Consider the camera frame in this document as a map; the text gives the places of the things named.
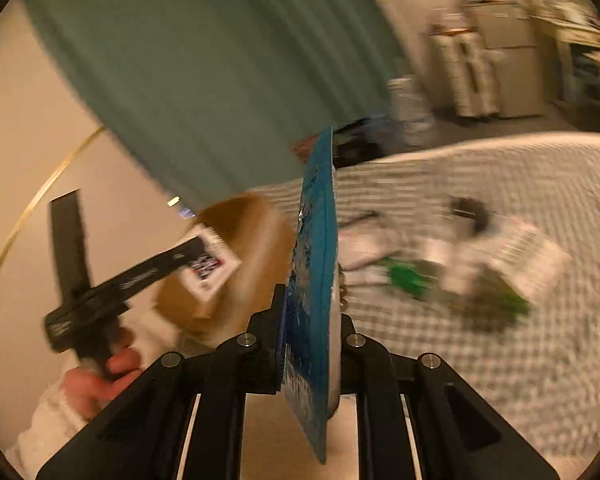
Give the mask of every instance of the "blue package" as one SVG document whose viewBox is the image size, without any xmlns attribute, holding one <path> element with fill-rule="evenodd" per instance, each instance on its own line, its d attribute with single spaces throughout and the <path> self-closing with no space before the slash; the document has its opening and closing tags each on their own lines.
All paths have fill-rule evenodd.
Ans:
<svg viewBox="0 0 600 480">
<path fill-rule="evenodd" d="M 334 380 L 333 375 L 336 368 L 338 373 L 340 369 L 340 310 L 331 312 L 338 249 L 332 135 L 331 128 L 320 133 L 304 172 L 282 335 L 283 391 L 322 463 L 326 462 L 327 420 L 336 409 L 340 394 L 340 377 L 337 375 Z M 337 384 L 330 388 L 330 381 Z M 334 391 L 337 397 L 333 406 Z"/>
</svg>

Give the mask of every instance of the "green curtain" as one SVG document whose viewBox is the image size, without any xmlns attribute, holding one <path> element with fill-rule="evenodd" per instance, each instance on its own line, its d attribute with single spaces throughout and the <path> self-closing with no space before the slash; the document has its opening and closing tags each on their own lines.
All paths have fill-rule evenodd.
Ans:
<svg viewBox="0 0 600 480">
<path fill-rule="evenodd" d="M 78 94 L 196 209 L 302 174 L 290 147 L 385 112 L 374 0 L 24 0 Z"/>
</svg>

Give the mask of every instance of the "silver bolt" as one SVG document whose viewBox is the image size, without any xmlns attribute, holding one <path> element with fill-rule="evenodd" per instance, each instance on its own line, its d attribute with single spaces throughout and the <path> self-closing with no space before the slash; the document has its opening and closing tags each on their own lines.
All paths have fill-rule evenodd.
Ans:
<svg viewBox="0 0 600 480">
<path fill-rule="evenodd" d="M 176 352 L 169 352 L 165 354 L 160 359 L 160 364 L 165 368 L 173 368 L 174 366 L 178 366 L 180 363 L 180 354 L 176 354 Z"/>
<path fill-rule="evenodd" d="M 427 368 L 438 368 L 440 366 L 440 364 L 442 364 L 442 361 L 440 360 L 440 358 L 435 354 L 424 354 L 420 358 L 420 361 Z"/>
<path fill-rule="evenodd" d="M 366 343 L 366 338 L 362 334 L 350 334 L 347 336 L 347 344 L 353 348 L 360 348 Z"/>
<path fill-rule="evenodd" d="M 255 345 L 257 340 L 258 338 L 249 332 L 240 334 L 237 339 L 238 345 L 247 347 Z"/>
</svg>

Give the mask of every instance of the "cardboard box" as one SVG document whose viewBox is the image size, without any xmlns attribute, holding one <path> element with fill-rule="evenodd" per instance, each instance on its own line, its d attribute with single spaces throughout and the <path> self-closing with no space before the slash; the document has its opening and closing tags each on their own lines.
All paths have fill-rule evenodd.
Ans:
<svg viewBox="0 0 600 480">
<path fill-rule="evenodd" d="M 212 227 L 242 261 L 216 296 L 200 303 L 177 272 L 160 286 L 155 309 L 210 348 L 244 332 L 251 314 L 270 307 L 277 283 L 286 283 L 296 240 L 294 226 L 269 202 L 245 193 L 201 211 L 190 227 Z"/>
</svg>

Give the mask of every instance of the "green object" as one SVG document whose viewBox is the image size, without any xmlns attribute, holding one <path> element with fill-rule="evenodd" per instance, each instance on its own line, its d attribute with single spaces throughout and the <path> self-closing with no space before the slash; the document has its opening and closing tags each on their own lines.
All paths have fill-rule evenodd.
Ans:
<svg viewBox="0 0 600 480">
<path fill-rule="evenodd" d="M 404 262 L 392 258 L 382 261 L 389 271 L 391 284 L 408 292 L 417 300 L 422 300 L 429 289 L 429 279 L 418 274 L 413 267 Z"/>
<path fill-rule="evenodd" d="M 374 0 L 24 3 L 80 97 L 192 210 L 301 177 L 291 147 L 389 111 L 404 57 Z"/>
</svg>

